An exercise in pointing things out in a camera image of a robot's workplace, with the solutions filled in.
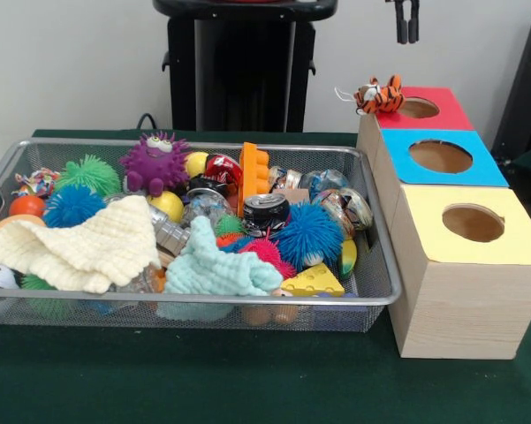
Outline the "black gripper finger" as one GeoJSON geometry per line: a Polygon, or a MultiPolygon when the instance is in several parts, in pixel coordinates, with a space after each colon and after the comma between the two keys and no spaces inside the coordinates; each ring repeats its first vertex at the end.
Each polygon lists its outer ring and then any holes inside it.
{"type": "Polygon", "coordinates": [[[400,44],[407,44],[408,42],[408,23],[404,14],[404,1],[395,0],[396,26],[397,26],[397,42],[400,44]]]}
{"type": "Polygon", "coordinates": [[[408,21],[408,38],[410,43],[416,43],[420,38],[420,0],[411,0],[410,19],[408,21]]]}

